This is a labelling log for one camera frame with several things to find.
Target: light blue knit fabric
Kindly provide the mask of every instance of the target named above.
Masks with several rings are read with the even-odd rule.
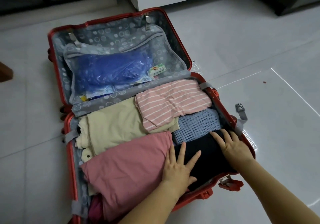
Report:
[[[193,141],[210,131],[221,129],[218,112],[210,108],[191,115],[181,116],[178,123],[180,129],[173,132],[177,144],[181,144],[183,141]]]

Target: blue plastic bag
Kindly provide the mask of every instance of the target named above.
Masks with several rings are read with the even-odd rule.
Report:
[[[75,87],[79,93],[106,85],[126,85],[141,79],[152,66],[146,51],[132,50],[110,55],[85,54],[77,59]]]

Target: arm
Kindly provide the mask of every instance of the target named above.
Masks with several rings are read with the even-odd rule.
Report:
[[[310,208],[254,160],[249,148],[239,141],[234,132],[230,132],[230,137],[226,130],[221,131],[226,142],[214,132],[211,135],[220,145],[230,165],[256,193],[273,224],[320,223],[320,218]]]
[[[166,154],[163,177],[160,185],[139,205],[130,211],[119,224],[164,224],[189,185],[197,181],[190,177],[190,172],[201,155],[197,152],[184,165],[186,143],[182,143],[178,160],[176,161],[174,146]]]

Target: pink striped shirt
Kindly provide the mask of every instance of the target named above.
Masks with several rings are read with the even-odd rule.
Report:
[[[178,116],[202,111],[212,105],[196,80],[178,80],[138,93],[135,98],[144,128],[157,129]]]

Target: left hand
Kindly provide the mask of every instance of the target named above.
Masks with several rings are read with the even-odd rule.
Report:
[[[201,156],[201,151],[198,151],[190,161],[184,165],[185,152],[186,143],[183,142],[177,161],[174,145],[171,145],[165,157],[162,184],[170,188],[171,193],[177,195],[177,198],[180,198],[186,192],[189,185],[197,181],[195,177],[190,176],[190,172]]]

